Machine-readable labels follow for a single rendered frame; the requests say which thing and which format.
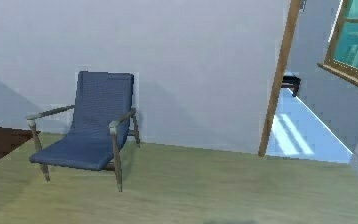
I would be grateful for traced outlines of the small dark stool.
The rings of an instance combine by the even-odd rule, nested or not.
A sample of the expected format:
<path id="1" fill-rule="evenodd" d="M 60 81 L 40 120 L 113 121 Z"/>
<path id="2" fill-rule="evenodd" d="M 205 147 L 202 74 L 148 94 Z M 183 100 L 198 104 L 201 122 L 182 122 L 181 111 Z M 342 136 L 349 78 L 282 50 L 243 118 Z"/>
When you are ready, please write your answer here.
<path id="1" fill-rule="evenodd" d="M 282 80 L 282 88 L 291 88 L 293 97 L 298 95 L 300 84 L 301 79 L 293 75 L 285 75 Z"/>

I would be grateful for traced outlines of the wooden framed window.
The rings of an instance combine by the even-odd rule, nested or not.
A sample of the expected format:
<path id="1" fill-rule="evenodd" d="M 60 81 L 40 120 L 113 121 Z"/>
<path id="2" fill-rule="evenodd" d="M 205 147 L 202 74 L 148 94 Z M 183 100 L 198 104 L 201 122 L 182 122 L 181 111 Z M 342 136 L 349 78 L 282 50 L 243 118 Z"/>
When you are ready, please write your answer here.
<path id="1" fill-rule="evenodd" d="M 318 66 L 358 87 L 358 0 L 341 0 Z"/>

